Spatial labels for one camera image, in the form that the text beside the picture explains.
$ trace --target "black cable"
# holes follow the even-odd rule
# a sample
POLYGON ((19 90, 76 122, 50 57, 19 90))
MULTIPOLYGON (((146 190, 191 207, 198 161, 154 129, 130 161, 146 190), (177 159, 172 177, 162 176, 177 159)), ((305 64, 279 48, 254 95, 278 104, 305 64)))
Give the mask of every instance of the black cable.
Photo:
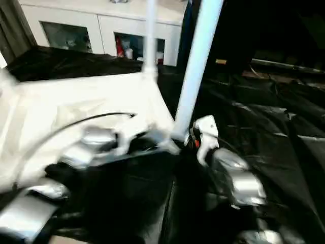
POLYGON ((103 113, 103 114, 98 114, 98 115, 94 115, 91 117, 87 117, 87 118, 83 118, 81 120, 75 121, 73 123, 70 123, 68 125, 65 125, 59 129, 57 129, 56 131, 51 132, 50 134, 48 134, 46 137, 43 137, 40 141, 38 141, 37 143, 35 143, 35 145, 33 147, 31 147, 26 153, 23 154, 23 156, 20 158, 20 161, 18 162, 18 165, 16 166, 16 172, 17 175, 15 177, 14 183, 12 185, 12 190, 13 191, 17 191, 18 190, 18 182, 20 180, 21 174, 25 168, 25 163, 34 155, 34 153, 47 141, 49 141, 50 139, 52 139, 54 136, 56 136, 57 134, 59 134, 60 132, 62 132, 63 130, 75 126, 79 123, 82 123, 84 121, 87 120, 91 120, 94 118, 99 118, 99 117, 105 117, 105 116, 112 116, 112 115, 129 115, 130 117, 134 117, 136 116, 133 113, 125 113, 125 112, 112 112, 112 113, 103 113))

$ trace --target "black plastic sheet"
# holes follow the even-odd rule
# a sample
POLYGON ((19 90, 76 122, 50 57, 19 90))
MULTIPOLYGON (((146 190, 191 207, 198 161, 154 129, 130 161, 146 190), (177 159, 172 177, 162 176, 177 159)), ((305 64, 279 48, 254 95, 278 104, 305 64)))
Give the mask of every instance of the black plastic sheet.
MULTIPOLYGON (((8 70, 24 82, 138 72, 141 65, 108 55, 38 47, 8 70)), ((173 116, 183 76, 175 68, 159 67, 158 86, 173 116)), ((306 243, 321 243, 325 237, 324 97, 324 90, 315 85, 217 74, 204 78, 192 118, 214 115, 221 138, 244 156, 263 182, 270 214, 296 229, 306 243)), ((172 165, 128 162, 103 169, 96 178, 115 179, 124 187, 116 192, 109 181, 100 184, 99 193, 112 196, 111 202, 98 202, 108 213, 102 220, 109 225, 96 228, 95 220, 89 223, 83 214, 84 207, 74 206, 58 234, 93 240, 95 229, 101 230, 101 237, 112 234, 115 222, 119 230, 113 228, 114 240, 120 243, 222 243, 225 239, 216 236, 232 234, 242 221, 227 206, 218 205, 192 156, 172 165)), ((86 209, 96 208, 96 201, 92 197, 86 209)), ((90 212, 101 214, 98 209, 90 212)))

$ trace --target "white cabinet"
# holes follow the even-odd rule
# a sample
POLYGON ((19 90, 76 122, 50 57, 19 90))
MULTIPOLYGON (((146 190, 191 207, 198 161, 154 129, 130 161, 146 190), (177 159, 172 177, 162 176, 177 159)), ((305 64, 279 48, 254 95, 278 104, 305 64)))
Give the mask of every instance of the white cabinet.
MULTIPOLYGON (((114 4, 109 0, 19 0, 40 46, 117 56, 143 56, 146 0, 114 4)), ((186 1, 157 0, 157 57, 164 65, 177 63, 186 1)))
POLYGON ((104 53, 96 14, 22 5, 40 46, 104 53))
MULTIPOLYGON (((138 43, 138 46, 141 46, 143 43, 141 39, 146 34, 146 23, 144 20, 99 15, 99 23, 105 53, 117 56, 117 37, 130 36, 125 38, 128 38, 129 41, 131 40, 131 42, 136 39, 133 42, 138 43)), ((176 66, 180 34, 180 26, 163 23, 156 24, 157 51, 164 53, 164 65, 176 66)), ((142 46, 140 48, 133 48, 133 55, 136 55, 136 49, 140 49, 137 51, 137 56, 141 56, 140 54, 143 52, 142 46)))

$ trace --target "dark curtain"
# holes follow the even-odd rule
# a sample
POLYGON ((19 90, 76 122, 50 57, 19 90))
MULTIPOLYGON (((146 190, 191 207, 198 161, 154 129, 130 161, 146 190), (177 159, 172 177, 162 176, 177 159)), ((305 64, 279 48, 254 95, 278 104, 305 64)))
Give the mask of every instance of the dark curtain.
POLYGON ((17 0, 0 0, 0 51, 10 64, 36 44, 17 0))

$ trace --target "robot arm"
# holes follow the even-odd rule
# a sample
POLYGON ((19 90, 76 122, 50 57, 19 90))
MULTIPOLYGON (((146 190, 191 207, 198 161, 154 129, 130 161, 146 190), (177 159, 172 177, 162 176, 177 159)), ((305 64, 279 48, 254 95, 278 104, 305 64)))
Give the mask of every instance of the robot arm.
MULTIPOLYGON (((78 195, 78 188, 89 167, 136 157, 137 153, 128 152, 138 135, 149 137, 155 144, 166 144, 161 143, 164 141, 162 133, 137 121, 138 126, 126 126, 124 133, 122 130, 86 128, 83 137, 63 151, 57 164, 45 168, 44 178, 23 190, 0 213, 0 240, 5 239, 6 243, 47 243, 56 229, 55 218, 52 217, 64 212, 67 203, 78 195)), ((219 148, 217 136, 213 117, 199 119, 189 130, 188 141, 194 143, 188 143, 187 147, 196 150, 198 162, 213 172, 211 175, 218 195, 225 196, 235 209, 252 208, 258 228, 238 233, 239 243, 296 243, 285 242, 281 231, 268 227, 261 214, 268 206, 261 181, 241 157, 228 149, 219 148)), ((287 233, 302 240, 293 232, 287 233)))

